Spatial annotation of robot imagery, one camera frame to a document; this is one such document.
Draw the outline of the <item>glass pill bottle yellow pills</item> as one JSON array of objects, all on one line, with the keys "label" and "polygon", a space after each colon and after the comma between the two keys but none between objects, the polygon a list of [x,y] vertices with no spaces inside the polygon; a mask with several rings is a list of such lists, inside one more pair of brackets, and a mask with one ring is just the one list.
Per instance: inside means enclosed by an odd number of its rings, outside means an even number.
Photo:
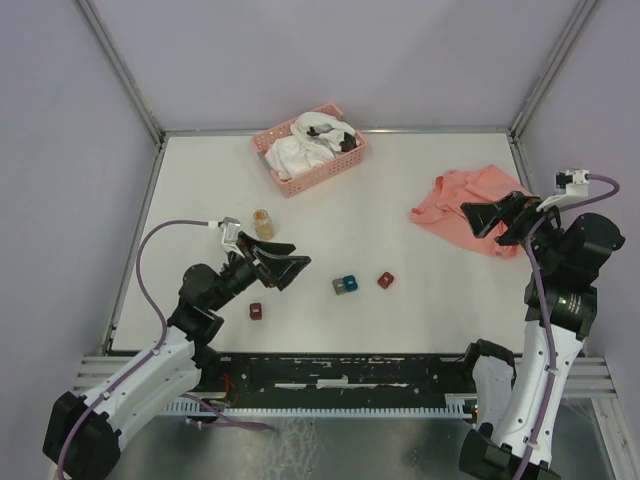
[{"label": "glass pill bottle yellow pills", "polygon": [[256,210],[253,219],[257,238],[261,241],[271,241],[274,238],[275,229],[269,213],[264,209]]}]

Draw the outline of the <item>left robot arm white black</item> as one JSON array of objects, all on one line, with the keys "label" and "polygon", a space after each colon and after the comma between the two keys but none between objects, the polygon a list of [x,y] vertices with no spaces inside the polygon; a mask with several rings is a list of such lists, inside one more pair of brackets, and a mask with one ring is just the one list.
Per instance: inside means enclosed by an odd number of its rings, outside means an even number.
[{"label": "left robot arm white black", "polygon": [[256,282],[284,290],[311,262],[292,244],[259,241],[243,231],[224,248],[221,271],[203,263],[185,271],[175,310],[160,319],[158,339],[97,386],[55,401],[43,453],[58,478],[106,478],[165,406],[195,387],[215,387],[221,366],[210,343],[224,323],[218,310]]}]

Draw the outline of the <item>grey pill box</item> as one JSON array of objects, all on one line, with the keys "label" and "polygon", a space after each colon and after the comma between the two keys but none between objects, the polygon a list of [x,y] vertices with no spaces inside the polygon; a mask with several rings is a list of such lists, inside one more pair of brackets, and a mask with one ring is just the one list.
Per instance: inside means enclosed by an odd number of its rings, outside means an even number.
[{"label": "grey pill box", "polygon": [[334,279],[332,281],[332,286],[336,295],[342,295],[347,292],[343,278]]}]

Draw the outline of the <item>teal pill box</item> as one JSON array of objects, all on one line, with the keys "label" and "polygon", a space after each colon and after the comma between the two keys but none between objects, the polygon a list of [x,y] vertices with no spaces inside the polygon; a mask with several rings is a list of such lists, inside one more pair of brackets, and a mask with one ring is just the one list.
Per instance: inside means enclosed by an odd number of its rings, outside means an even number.
[{"label": "teal pill box", "polygon": [[347,275],[343,278],[344,288],[347,292],[353,292],[358,289],[358,283],[354,275]]}]

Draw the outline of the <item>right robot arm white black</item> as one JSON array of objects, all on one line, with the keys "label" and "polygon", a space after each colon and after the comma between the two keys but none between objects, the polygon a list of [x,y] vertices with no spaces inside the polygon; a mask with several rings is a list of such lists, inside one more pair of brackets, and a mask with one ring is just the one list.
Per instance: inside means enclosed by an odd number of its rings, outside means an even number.
[{"label": "right robot arm white black", "polygon": [[555,479],[553,430],[571,367],[596,319],[593,284],[625,238],[609,218],[591,212],[564,229],[560,208],[544,208],[519,191],[494,203],[465,202],[461,210],[477,238],[504,225],[496,242],[522,247],[532,275],[520,365],[501,347],[481,342],[479,356],[458,368],[479,406],[479,425],[465,437],[459,468],[476,479]]}]

